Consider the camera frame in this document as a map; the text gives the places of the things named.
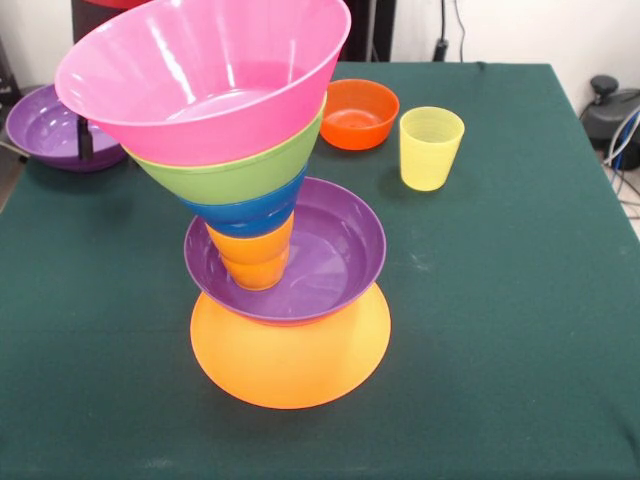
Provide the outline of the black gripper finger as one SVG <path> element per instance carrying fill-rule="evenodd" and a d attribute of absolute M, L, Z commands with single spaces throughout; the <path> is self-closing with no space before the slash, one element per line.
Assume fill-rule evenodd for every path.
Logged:
<path fill-rule="evenodd" d="M 82 116 L 77 117 L 78 155 L 82 161 L 93 159 L 93 136 L 89 128 L 89 122 Z"/>

